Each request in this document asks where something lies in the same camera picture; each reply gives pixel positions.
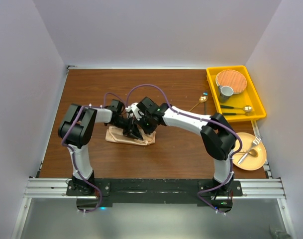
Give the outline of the peach satin napkin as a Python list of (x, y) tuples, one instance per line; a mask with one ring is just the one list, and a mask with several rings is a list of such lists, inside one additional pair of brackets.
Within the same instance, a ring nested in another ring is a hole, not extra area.
[(155, 143), (156, 132), (146, 134), (142, 129), (140, 129), (139, 132), (142, 134), (142, 140), (127, 137), (123, 134), (122, 129), (117, 128), (115, 126), (110, 126), (106, 130), (105, 140), (107, 142), (131, 144), (138, 146), (148, 146)]

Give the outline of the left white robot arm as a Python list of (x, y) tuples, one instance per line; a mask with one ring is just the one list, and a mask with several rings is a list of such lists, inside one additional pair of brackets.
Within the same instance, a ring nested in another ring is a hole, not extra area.
[(122, 115), (124, 110), (125, 105), (119, 100), (112, 100), (106, 107), (91, 108), (77, 104), (70, 104), (68, 107), (58, 128), (58, 136), (71, 156), (73, 190), (78, 190), (83, 195), (90, 195), (95, 191), (95, 176), (88, 151), (95, 123), (101, 122), (120, 128), (126, 138), (143, 139), (134, 119), (124, 118)]

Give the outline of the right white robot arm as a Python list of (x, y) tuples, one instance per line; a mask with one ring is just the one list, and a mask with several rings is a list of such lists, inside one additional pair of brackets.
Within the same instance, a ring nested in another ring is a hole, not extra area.
[(150, 134), (159, 125), (172, 126), (195, 133), (202, 138), (207, 153), (214, 161), (213, 185), (201, 193), (215, 191), (224, 196), (231, 190), (234, 178), (233, 156), (235, 143), (241, 143), (240, 137), (219, 113), (199, 115), (184, 111), (169, 103), (157, 105), (149, 97), (130, 105), (137, 124)]

